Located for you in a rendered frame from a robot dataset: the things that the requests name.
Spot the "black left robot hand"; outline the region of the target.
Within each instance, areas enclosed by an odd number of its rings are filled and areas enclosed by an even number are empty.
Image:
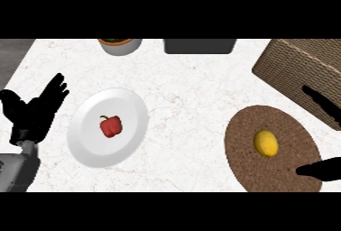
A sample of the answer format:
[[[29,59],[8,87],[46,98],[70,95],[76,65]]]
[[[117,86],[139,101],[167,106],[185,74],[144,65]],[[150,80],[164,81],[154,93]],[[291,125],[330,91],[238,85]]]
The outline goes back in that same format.
[[[40,143],[46,139],[55,114],[69,94],[70,90],[61,73],[48,83],[40,96],[35,97],[29,103],[12,90],[4,89],[0,91],[4,114],[14,124],[11,144],[17,145],[24,141]]]

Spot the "yellow lemon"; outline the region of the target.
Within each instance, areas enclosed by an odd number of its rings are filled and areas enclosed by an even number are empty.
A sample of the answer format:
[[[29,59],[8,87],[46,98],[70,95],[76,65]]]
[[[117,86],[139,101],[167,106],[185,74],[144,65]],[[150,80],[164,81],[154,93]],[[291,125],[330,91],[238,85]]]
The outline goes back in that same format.
[[[280,142],[275,134],[268,130],[260,130],[253,138],[256,151],[266,157],[278,155]]]

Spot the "dark grey appliance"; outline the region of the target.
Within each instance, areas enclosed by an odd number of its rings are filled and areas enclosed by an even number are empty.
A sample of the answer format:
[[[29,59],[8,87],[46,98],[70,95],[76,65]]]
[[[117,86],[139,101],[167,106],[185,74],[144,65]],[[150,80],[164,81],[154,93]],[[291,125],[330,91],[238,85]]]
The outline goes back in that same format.
[[[164,51],[169,54],[229,54],[237,39],[166,39]]]

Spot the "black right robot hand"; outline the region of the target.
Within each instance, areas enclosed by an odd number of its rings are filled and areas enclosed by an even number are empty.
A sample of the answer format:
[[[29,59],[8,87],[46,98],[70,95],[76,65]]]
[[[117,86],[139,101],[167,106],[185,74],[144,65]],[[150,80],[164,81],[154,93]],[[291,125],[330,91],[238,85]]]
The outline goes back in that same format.
[[[327,114],[341,125],[341,108],[309,86],[303,86],[303,91],[312,97],[314,101],[321,105],[321,108]],[[322,181],[341,180],[341,157],[334,157],[328,160],[300,166],[296,169],[296,174],[302,176],[311,176]]]

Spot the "brown round woven placemat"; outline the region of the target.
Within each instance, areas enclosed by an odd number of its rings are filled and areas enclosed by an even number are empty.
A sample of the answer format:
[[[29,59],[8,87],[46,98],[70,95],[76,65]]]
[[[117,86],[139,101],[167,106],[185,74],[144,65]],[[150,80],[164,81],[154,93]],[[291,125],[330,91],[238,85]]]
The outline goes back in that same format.
[[[280,142],[280,152],[263,156],[253,138],[271,131]],[[231,119],[225,132],[225,154],[235,177],[250,192],[318,192],[322,182],[300,176],[296,169],[321,160],[312,136],[297,120],[272,106],[249,106]]]

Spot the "grey pot with orange rim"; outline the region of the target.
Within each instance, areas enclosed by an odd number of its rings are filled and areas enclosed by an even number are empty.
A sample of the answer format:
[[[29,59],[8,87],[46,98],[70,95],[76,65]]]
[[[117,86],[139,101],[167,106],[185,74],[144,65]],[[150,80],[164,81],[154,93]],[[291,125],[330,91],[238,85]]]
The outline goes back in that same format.
[[[132,54],[141,47],[142,39],[100,39],[104,51],[114,56]]]

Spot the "tan wicker basket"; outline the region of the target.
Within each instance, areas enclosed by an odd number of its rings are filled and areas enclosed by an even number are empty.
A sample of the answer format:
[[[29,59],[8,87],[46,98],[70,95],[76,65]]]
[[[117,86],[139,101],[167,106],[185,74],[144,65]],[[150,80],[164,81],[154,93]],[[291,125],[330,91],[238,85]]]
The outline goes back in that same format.
[[[341,131],[341,123],[303,90],[303,86],[311,87],[341,109],[341,39],[272,39],[253,74]]]

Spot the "white round plate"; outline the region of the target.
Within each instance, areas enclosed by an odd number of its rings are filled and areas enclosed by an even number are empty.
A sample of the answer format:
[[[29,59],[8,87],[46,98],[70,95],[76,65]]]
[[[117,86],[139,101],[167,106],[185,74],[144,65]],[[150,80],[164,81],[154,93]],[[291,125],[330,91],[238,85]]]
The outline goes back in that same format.
[[[123,132],[108,138],[101,129],[102,116],[119,116]],[[150,115],[141,96],[125,88],[98,92],[76,111],[69,128],[69,147],[77,161],[92,168],[123,162],[139,148]]]

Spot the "red bell pepper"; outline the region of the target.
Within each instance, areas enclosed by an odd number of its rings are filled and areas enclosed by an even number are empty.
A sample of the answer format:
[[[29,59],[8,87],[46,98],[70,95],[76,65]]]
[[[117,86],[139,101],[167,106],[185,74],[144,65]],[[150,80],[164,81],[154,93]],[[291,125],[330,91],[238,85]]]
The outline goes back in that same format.
[[[102,115],[101,129],[107,138],[113,138],[116,135],[122,133],[123,124],[120,117],[117,115],[113,117]]]

